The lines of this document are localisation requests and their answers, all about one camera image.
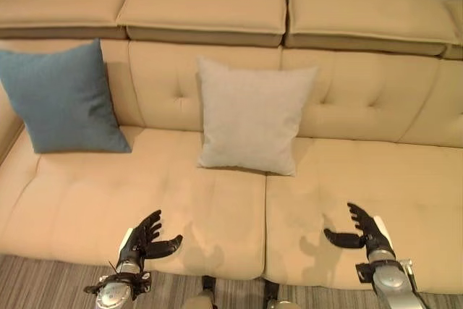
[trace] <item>leather sofa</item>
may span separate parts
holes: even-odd
[[[132,153],[36,154],[0,87],[0,253],[115,261],[163,211],[174,255],[147,268],[365,289],[346,203],[382,216],[420,290],[463,292],[462,0],[0,0],[0,48],[100,37]],[[295,177],[197,166],[196,58],[319,68],[293,143]]]

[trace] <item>robotic arm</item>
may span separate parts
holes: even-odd
[[[129,228],[119,248],[115,274],[102,276],[95,286],[84,291],[96,295],[95,309],[123,309],[129,298],[151,290],[150,272],[144,271],[145,259],[163,258],[178,250],[183,236],[154,242],[159,237],[161,211],[155,211],[137,227]]]
[[[335,233],[324,229],[326,238],[335,246],[361,249],[366,246],[369,263],[357,264],[362,283],[371,283],[376,294],[390,309],[429,309],[417,291],[411,260],[396,261],[389,235],[379,216],[368,215],[359,206],[348,203],[355,227],[363,232]]]

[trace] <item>sofa leg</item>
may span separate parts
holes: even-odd
[[[203,276],[203,290],[211,291],[212,293],[216,292],[216,278],[212,276]]]
[[[214,305],[216,298],[216,278],[207,275],[203,276],[203,293],[208,293],[211,296],[212,308],[217,309],[216,305]]]
[[[263,309],[271,309],[271,306],[278,300],[280,285],[266,280],[266,287],[263,297]]]

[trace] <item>pillow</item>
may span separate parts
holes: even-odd
[[[0,81],[36,153],[131,151],[113,113],[98,39],[55,54],[0,51]]]
[[[317,68],[232,69],[198,59],[204,145],[199,165],[294,175],[292,140]]]

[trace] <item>carpet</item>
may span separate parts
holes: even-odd
[[[111,268],[40,261],[0,255],[0,309],[94,309],[94,296],[83,292]],[[219,309],[261,309],[264,281],[218,279]],[[139,296],[129,309],[180,309],[201,291],[201,278],[153,272],[153,290]],[[463,295],[423,294],[431,309],[462,309]],[[386,309],[373,291],[345,291],[324,287],[281,286],[280,298],[302,309]]]

